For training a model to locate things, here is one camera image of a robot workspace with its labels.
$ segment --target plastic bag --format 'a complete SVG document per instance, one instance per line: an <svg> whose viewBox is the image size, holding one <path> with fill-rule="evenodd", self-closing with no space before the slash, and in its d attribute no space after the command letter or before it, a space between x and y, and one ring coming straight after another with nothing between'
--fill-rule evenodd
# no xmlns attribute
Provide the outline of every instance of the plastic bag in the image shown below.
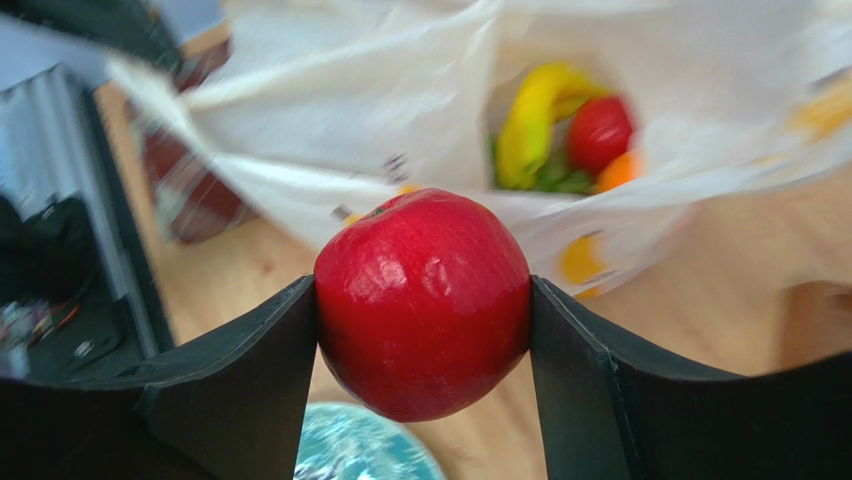
<svg viewBox="0 0 852 480"><path fill-rule="evenodd" d="M227 31L209 32L204 48L184 60L172 79L177 91L196 87L230 56ZM257 218L228 186L211 172L200 156L163 124L138 118L133 108L127 118L137 139L136 152L155 199L157 221L165 240L200 243Z"/></svg>
<svg viewBox="0 0 852 480"><path fill-rule="evenodd" d="M847 5L229 0L232 56L199 87L110 68L147 122L316 248L435 186L497 214L535 273L600 293L666 255L697 202L852 160ZM646 174L587 198L491 190L489 131L526 71L563 60L629 98Z"/></svg>

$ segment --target red apple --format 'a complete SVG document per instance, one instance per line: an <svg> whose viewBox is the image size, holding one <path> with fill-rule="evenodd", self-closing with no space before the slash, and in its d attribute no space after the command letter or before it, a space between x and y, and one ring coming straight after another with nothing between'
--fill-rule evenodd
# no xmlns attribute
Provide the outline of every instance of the red apple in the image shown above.
<svg viewBox="0 0 852 480"><path fill-rule="evenodd" d="M589 100L568 128L566 148L571 166L593 177L630 147L633 122L618 97Z"/></svg>
<svg viewBox="0 0 852 480"><path fill-rule="evenodd" d="M335 236L314 274L326 364L392 420L467 407L529 348L529 265L497 217L467 198L396 197Z"/></svg>

